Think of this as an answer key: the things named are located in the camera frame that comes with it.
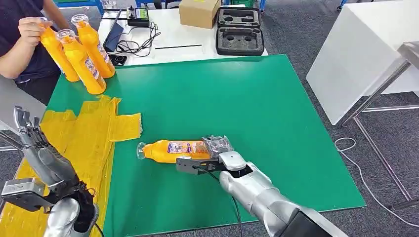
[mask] yellow bottle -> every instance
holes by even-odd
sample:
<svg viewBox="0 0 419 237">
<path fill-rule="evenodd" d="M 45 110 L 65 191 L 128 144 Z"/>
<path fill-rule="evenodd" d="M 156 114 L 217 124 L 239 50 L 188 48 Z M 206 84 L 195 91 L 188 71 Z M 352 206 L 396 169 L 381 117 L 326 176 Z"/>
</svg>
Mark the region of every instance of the yellow bottle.
<svg viewBox="0 0 419 237">
<path fill-rule="evenodd" d="M 203 141 L 168 141 L 161 140 L 153 144 L 140 142 L 137 147 L 139 159 L 150 158 L 160 163 L 176 163 L 178 157 L 191 159 L 209 159 Z"/>
<path fill-rule="evenodd" d="M 86 47 L 99 73 L 104 78 L 112 77 L 115 67 L 99 41 L 99 34 L 90 26 L 89 18 L 84 14 L 77 14 L 71 18 L 71 22 L 77 27 L 80 42 Z"/>
<path fill-rule="evenodd" d="M 42 21 L 47 20 L 45 17 L 38 18 Z M 41 43 L 48 51 L 48 53 L 51 55 L 51 58 L 64 73 L 67 80 L 71 82 L 79 81 L 80 77 L 79 75 L 77 75 L 70 62 L 67 60 L 67 57 L 64 53 L 63 45 L 60 43 L 60 41 L 57 40 L 56 32 L 53 31 L 51 27 L 45 27 L 45 25 L 42 23 L 40 25 L 45 28 L 44 33 L 41 35 Z"/>
<path fill-rule="evenodd" d="M 97 95 L 105 91 L 106 82 L 87 55 L 86 49 L 76 40 L 76 34 L 69 29 L 57 33 L 57 39 L 63 44 L 64 53 L 76 70 L 90 94 Z"/>
</svg>

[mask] yellow cloth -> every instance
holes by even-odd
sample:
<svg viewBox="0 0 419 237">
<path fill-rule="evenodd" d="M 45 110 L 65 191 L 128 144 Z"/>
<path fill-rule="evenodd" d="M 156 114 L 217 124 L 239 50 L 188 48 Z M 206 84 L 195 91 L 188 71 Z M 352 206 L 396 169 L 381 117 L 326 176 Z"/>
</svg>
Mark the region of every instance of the yellow cloth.
<svg viewBox="0 0 419 237">
<path fill-rule="evenodd" d="M 71 161 L 79 178 L 94 188 L 94 202 L 99 206 L 98 225 L 103 227 L 112 174 L 113 147 L 116 141 L 139 138 L 141 114 L 117 116 L 118 98 L 98 96 L 98 101 L 85 101 L 76 117 L 71 110 L 46 111 L 42 130 L 49 142 Z M 21 163 L 16 178 L 37 177 L 26 159 Z M 0 215 L 0 236 L 40 237 L 48 215 L 43 210 L 29 212 L 6 203 Z M 93 228 L 92 237 L 99 237 Z"/>
</svg>

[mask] cardboard box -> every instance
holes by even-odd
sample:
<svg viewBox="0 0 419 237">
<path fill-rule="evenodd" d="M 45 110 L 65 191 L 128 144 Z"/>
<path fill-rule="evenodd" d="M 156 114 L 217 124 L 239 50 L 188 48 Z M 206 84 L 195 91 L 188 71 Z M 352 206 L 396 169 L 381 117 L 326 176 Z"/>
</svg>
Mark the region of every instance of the cardboard box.
<svg viewBox="0 0 419 237">
<path fill-rule="evenodd" d="M 221 0 L 182 0 L 179 4 L 180 23 L 212 29 Z"/>
</svg>

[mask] gray carpet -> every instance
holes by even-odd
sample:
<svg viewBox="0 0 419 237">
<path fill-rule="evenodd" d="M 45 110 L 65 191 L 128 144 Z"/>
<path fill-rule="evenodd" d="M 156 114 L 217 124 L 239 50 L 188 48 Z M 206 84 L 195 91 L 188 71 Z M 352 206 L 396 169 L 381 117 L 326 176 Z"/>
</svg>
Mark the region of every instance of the gray carpet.
<svg viewBox="0 0 419 237">
<path fill-rule="evenodd" d="M 133 0 L 118 0 L 118 7 L 133 4 Z M 267 0 L 266 12 L 262 17 L 265 46 L 269 54 L 288 55 L 301 83 L 304 85 L 315 108 L 322 118 L 331 138 L 352 137 L 357 145 L 346 154 L 357 162 L 366 182 L 384 204 L 403 201 L 403 196 L 381 165 L 355 123 L 348 127 L 331 126 L 320 104 L 305 80 L 311 64 L 333 26 L 338 13 L 339 0 Z M 85 12 L 91 24 L 98 27 L 99 14 L 95 8 L 64 10 L 68 18 L 75 13 Z M 375 105 L 406 105 L 418 103 L 412 93 L 382 96 Z M 419 196 L 419 112 L 394 111 L 364 113 L 360 120 L 392 164 L 408 191 Z M 367 204 L 365 208 L 324 213 L 333 223 L 351 237 L 415 237 L 419 228 L 410 227 L 376 204 L 363 186 L 358 170 L 344 160 L 348 170 Z M 0 182 L 13 177 L 19 160 L 17 153 L 0 153 Z M 419 224 L 418 207 L 398 211 L 408 221 Z M 237 225 L 198 230 L 192 232 L 160 235 L 167 237 L 238 237 Z M 260 223 L 244 224 L 244 236 L 268 236 Z"/>
</svg>

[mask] robotic hand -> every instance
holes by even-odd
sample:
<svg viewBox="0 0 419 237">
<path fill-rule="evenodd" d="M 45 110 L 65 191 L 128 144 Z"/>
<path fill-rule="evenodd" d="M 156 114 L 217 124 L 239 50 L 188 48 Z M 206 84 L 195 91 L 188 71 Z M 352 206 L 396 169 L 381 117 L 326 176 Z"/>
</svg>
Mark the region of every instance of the robotic hand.
<svg viewBox="0 0 419 237">
<path fill-rule="evenodd" d="M 29 120 L 29 112 L 15 106 L 14 120 L 22 140 L 26 160 L 48 185 L 49 194 L 43 197 L 45 184 L 35 178 L 6 181 L 0 198 L 27 211 L 44 207 L 48 217 L 44 237 L 87 237 L 99 215 L 93 195 L 79 179 L 70 161 L 52 146 L 41 131 L 40 119 Z"/>
<path fill-rule="evenodd" d="M 253 163 L 233 151 L 227 137 L 203 138 L 208 160 L 179 157 L 176 168 L 193 174 L 221 171 L 220 184 L 266 228 L 270 237 L 347 237 L 317 211 L 297 205 Z"/>
</svg>

